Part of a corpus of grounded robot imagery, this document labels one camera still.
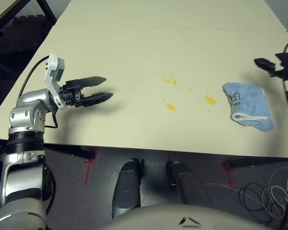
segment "table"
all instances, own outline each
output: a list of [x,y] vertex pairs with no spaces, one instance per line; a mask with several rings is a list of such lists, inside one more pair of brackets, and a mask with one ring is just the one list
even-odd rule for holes
[[[59,111],[59,128],[46,129],[46,143],[288,157],[281,80],[253,62],[279,63],[274,54],[287,42],[263,0],[73,0],[2,103],[0,139],[8,136],[9,113],[28,72],[55,53],[65,60],[61,85],[102,76],[107,81],[85,95],[114,96]],[[44,67],[25,92],[45,87]],[[231,120],[226,82],[261,85],[275,129],[264,133]]]

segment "table leg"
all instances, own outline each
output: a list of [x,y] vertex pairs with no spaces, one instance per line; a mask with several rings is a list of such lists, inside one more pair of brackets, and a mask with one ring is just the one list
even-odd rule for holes
[[72,156],[82,157],[88,160],[93,160],[95,154],[90,151],[86,151],[81,149],[81,146],[74,145],[53,145],[53,144],[44,144],[44,146],[48,149],[53,149],[59,151],[61,153],[67,153]]
[[224,168],[227,170],[241,167],[253,167],[254,165],[271,164],[275,162],[288,161],[288,158],[279,157],[242,157],[237,160],[228,160],[224,162]]

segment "black metal stand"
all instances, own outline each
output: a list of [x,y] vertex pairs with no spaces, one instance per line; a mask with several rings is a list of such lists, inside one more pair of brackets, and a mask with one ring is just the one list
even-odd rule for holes
[[82,157],[88,160],[93,160],[95,157],[95,154],[90,151],[86,151],[84,149],[81,149],[81,146],[76,145],[53,145],[53,144],[44,144],[44,147],[53,149],[56,151],[60,151],[62,153],[66,153],[72,156],[76,157]]
[[[5,27],[5,25],[15,17],[15,15],[26,5],[30,0],[18,0],[15,1],[6,11],[0,15],[0,30]],[[46,0],[37,0],[40,8],[44,12],[45,16],[48,18],[51,25],[57,22],[51,8],[47,4]]]
[[275,162],[288,161],[288,158],[279,157],[242,157],[237,160],[229,160],[224,162],[224,168],[227,170],[241,167],[250,167],[254,165],[271,164]]
[[44,12],[45,16],[48,18],[48,20],[51,23],[51,25],[55,25],[55,23],[57,22],[57,19],[54,16],[53,12],[51,11],[51,9],[50,9],[48,3],[46,2],[46,0],[36,0],[36,1],[39,4],[39,6],[42,9],[42,11]]

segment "red tape mark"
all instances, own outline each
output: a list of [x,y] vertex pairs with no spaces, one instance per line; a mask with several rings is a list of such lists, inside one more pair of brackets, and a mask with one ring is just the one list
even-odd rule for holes
[[226,162],[226,160],[221,160],[221,164],[222,164],[222,171],[225,172],[225,173],[228,173],[228,180],[229,180],[229,184],[224,184],[225,186],[228,186],[228,187],[239,187],[239,185],[237,184],[233,184],[232,183],[232,179],[231,179],[231,174],[234,173],[233,170],[228,170],[224,167],[224,163]]
[[84,164],[87,164],[86,177],[85,177],[84,184],[86,184],[88,182],[88,175],[90,173],[91,164],[95,164],[96,159],[97,159],[97,152],[95,152],[95,157],[94,157],[94,159],[92,161],[84,161]]

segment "white cable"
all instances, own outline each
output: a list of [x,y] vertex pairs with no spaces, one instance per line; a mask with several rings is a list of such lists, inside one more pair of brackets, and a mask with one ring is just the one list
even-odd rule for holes
[[[234,191],[236,191],[236,192],[239,192],[238,189],[234,189],[234,188],[228,187],[228,186],[223,185],[223,184],[217,184],[217,183],[205,183],[205,184],[203,184],[203,185],[218,185],[218,186],[221,186],[221,187],[224,187],[224,188],[229,188],[229,189],[232,189],[232,190],[234,190]],[[246,194],[246,193],[244,193],[244,192],[240,192],[240,193],[242,193],[242,194],[248,196],[250,199],[252,199],[253,201],[255,201],[257,204],[263,206],[263,204],[260,203],[258,200],[256,200],[254,197],[252,197],[252,196],[250,196],[250,195],[248,195],[248,194]]]
[[[205,184],[203,184],[203,185],[218,185],[218,186],[221,186],[221,187],[228,188],[228,189],[234,190],[234,191],[236,191],[236,192],[239,192],[238,189],[231,188],[231,187],[229,187],[229,186],[226,186],[226,185],[223,185],[223,184],[218,184],[218,183],[205,183]],[[264,206],[264,197],[263,197],[263,194],[264,194],[265,190],[267,190],[268,188],[270,188],[270,187],[265,188],[265,189],[263,190],[263,192],[262,192],[262,196],[261,196],[261,199],[262,199],[262,200],[261,200],[261,203],[260,203],[258,200],[256,200],[254,197],[252,197],[252,196],[250,196],[250,195],[248,195],[248,194],[246,194],[246,193],[244,193],[244,192],[241,192],[241,191],[240,191],[240,193],[246,195],[247,197],[249,197],[250,199],[252,199],[253,201],[255,201],[257,204],[259,204],[259,205],[261,205],[262,207],[264,207],[264,209],[267,211],[267,213],[268,213],[270,216],[272,216],[273,218],[275,218],[275,219],[282,219],[282,218],[280,218],[280,217],[274,216],[274,214],[270,213],[269,210]]]
[[[271,174],[270,180],[269,180],[269,184],[268,184],[268,188],[271,187],[270,184],[271,184],[271,181],[272,181],[272,178],[273,178],[274,174],[275,174],[276,172],[278,172],[279,170],[282,170],[282,169],[288,169],[288,167],[283,167],[283,168],[276,169],[276,170]],[[272,194],[271,194],[271,190],[270,190],[270,189],[269,189],[269,195],[270,195],[271,202],[273,202],[273,200],[272,200]],[[283,215],[280,215],[280,213],[279,213],[278,209],[275,207],[275,205],[273,205],[273,206],[274,206],[274,208],[275,208],[275,210],[276,210],[276,212],[278,213],[279,216],[283,216],[283,215],[284,215],[284,212],[283,212]]]
[[271,190],[270,190],[270,191],[271,191],[271,195],[272,195],[273,199],[275,200],[275,202],[276,202],[279,206],[282,207],[283,211],[285,212],[285,210],[286,210],[285,204],[279,203],[279,201],[275,198],[275,196],[274,196],[274,194],[273,194],[273,188],[278,188],[278,189],[280,189],[280,190],[286,195],[287,199],[288,199],[288,193],[285,191],[285,189],[283,189],[282,187],[280,187],[280,186],[278,186],[278,185],[273,185],[273,186],[271,186]]
[[275,210],[276,210],[277,213],[279,214],[279,216],[277,217],[277,216],[275,216],[274,214],[270,213],[270,211],[269,211],[269,210],[266,208],[266,206],[264,205],[264,192],[265,192],[265,190],[267,190],[267,189],[269,189],[269,188],[270,188],[270,187],[265,188],[265,189],[263,190],[263,192],[261,193],[262,206],[264,207],[264,209],[266,210],[266,212],[267,212],[270,216],[272,216],[273,218],[275,218],[275,219],[282,219],[284,213],[283,213],[283,215],[281,216],[280,213],[278,212],[277,208],[275,207]]
[[286,189],[287,189],[287,192],[288,192],[288,178],[287,178],[287,182],[286,182]]

